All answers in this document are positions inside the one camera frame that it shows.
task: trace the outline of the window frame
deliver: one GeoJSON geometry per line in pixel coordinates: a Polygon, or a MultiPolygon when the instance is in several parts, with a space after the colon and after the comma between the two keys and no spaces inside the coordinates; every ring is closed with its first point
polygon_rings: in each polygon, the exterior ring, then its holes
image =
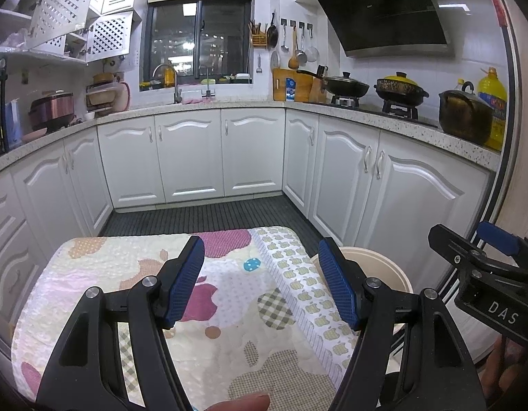
{"type": "MultiPolygon", "coordinates": [[[[249,33],[249,23],[251,21],[252,14],[252,0],[241,0],[244,1],[243,5],[243,63],[247,64],[249,62],[249,57],[251,54],[251,43],[250,43],[250,33],[249,33]]],[[[203,17],[203,5],[205,0],[166,0],[166,1],[157,1],[154,3],[148,4],[148,11],[146,13],[146,26],[144,30],[144,41],[143,41],[143,79],[145,82],[149,82],[152,79],[153,70],[150,69],[150,61],[152,56],[152,33],[153,27],[155,24],[156,18],[156,8],[163,6],[172,6],[172,5],[182,5],[184,3],[197,3],[196,18],[194,22],[194,49],[193,49],[193,63],[194,63],[194,73],[193,75],[180,75],[178,76],[179,84],[197,84],[201,80],[206,79],[205,71],[200,70],[199,65],[199,53],[201,49],[201,33],[204,29],[204,20],[203,17]]],[[[223,74],[209,74],[209,78],[216,79],[218,81],[219,77],[222,77],[223,74]]]]}

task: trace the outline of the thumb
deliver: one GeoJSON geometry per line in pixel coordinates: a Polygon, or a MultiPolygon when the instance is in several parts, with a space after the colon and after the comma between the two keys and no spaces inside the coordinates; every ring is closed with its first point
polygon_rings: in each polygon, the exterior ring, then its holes
{"type": "Polygon", "coordinates": [[[205,411],[267,411],[268,407],[268,394],[253,393],[236,400],[216,403],[205,411]]]}

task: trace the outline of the black range hood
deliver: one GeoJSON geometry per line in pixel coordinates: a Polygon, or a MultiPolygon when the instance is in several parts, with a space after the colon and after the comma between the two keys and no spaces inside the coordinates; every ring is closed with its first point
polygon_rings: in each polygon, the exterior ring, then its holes
{"type": "Polygon", "coordinates": [[[451,53],[433,0],[318,0],[347,56],[451,53]]]}

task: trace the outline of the pink bowl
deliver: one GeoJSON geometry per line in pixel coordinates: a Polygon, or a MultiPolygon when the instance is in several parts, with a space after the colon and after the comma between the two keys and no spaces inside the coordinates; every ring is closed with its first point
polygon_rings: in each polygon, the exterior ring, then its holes
{"type": "Polygon", "coordinates": [[[32,131],[32,133],[25,134],[21,137],[22,142],[25,144],[35,141],[36,139],[39,139],[40,137],[43,137],[46,135],[47,128],[42,128],[41,130],[32,131]]]}

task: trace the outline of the drawer handle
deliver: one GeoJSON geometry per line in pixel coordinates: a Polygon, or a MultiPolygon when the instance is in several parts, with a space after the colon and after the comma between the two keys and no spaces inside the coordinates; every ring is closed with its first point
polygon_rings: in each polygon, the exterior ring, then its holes
{"type": "Polygon", "coordinates": [[[382,164],[382,160],[384,159],[384,150],[380,152],[380,157],[376,161],[376,178],[380,179],[380,165],[382,164]]]}
{"type": "Polygon", "coordinates": [[[367,147],[367,151],[365,153],[365,159],[363,160],[363,165],[365,166],[365,173],[369,173],[369,166],[367,164],[367,161],[369,160],[370,153],[373,151],[373,148],[369,145],[367,147]]]}
{"type": "Polygon", "coordinates": [[[13,289],[17,286],[18,282],[21,281],[21,271],[17,269],[17,278],[13,284],[11,284],[11,287],[9,288],[8,292],[11,294],[13,292],[13,289]]]}

